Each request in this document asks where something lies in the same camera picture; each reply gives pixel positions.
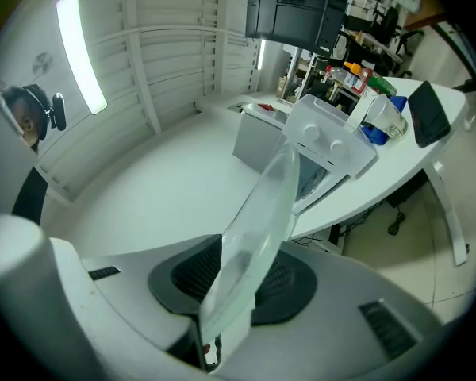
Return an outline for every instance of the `lit light fixture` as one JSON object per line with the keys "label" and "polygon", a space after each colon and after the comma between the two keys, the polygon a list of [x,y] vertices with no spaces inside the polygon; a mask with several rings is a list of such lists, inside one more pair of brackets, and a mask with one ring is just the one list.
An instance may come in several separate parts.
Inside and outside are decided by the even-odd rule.
{"label": "lit light fixture", "polygon": [[97,114],[104,110],[108,103],[98,85],[86,50],[81,18],[79,17],[79,0],[59,0],[56,3],[56,11],[63,46],[72,73],[90,112]]}
{"label": "lit light fixture", "polygon": [[261,70],[261,68],[263,67],[264,47],[266,46],[266,44],[267,44],[266,40],[261,40],[261,46],[259,47],[259,58],[257,60],[258,70]]}

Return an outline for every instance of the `blue object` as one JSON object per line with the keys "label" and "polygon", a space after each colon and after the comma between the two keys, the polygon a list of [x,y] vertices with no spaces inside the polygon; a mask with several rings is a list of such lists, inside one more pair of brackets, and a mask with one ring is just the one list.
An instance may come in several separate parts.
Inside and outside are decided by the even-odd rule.
{"label": "blue object", "polygon": [[[393,96],[390,98],[390,101],[395,105],[395,107],[397,107],[398,111],[402,113],[402,110],[407,103],[407,98],[405,96]],[[388,141],[388,136],[377,127],[362,126],[362,131],[372,144],[384,145]]]}

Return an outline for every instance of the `white table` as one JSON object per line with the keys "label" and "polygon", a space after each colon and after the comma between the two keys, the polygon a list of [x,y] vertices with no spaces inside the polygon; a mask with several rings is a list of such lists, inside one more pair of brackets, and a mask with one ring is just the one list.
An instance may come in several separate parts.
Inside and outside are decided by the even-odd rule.
{"label": "white table", "polygon": [[[398,96],[410,96],[421,84],[420,81],[410,79],[387,79],[397,88]],[[300,214],[291,238],[326,229],[363,212],[393,193],[423,169],[446,214],[455,263],[460,265],[466,262],[466,242],[459,219],[444,189],[443,181],[434,167],[434,162],[444,145],[463,125],[468,105],[463,93],[446,87],[432,86],[446,112],[451,132],[436,143],[420,148],[414,139],[413,119],[409,105],[406,105],[402,113],[409,123],[407,137],[400,142],[388,140],[383,146],[376,145],[378,158],[375,163],[357,178],[348,177],[335,190]]]}

